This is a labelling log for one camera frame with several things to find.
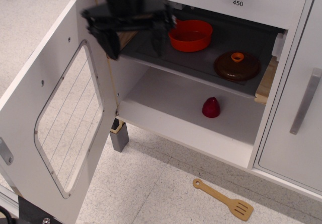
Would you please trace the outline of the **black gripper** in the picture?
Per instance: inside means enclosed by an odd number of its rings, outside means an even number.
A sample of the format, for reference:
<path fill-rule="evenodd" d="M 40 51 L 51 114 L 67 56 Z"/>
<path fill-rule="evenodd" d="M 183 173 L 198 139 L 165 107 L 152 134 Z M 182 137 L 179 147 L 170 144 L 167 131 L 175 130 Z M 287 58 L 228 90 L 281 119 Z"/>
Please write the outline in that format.
<path fill-rule="evenodd" d="M 168 31 L 176 25 L 172 7 L 158 0 L 105 0 L 80 14 L 87 20 L 89 32 L 113 60 L 119 58 L 121 50 L 116 31 L 151 30 L 153 50 L 162 57 Z"/>

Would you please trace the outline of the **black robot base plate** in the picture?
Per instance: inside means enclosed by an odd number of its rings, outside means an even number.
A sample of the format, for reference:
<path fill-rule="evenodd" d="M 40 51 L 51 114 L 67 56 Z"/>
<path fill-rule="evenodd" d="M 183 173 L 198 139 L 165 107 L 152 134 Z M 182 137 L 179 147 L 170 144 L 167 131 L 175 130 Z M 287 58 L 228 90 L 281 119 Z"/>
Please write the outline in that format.
<path fill-rule="evenodd" d="M 18 196 L 19 222 L 18 223 L 37 223 L 37 224 L 61 224 L 54 216 L 43 211 L 26 199 Z"/>

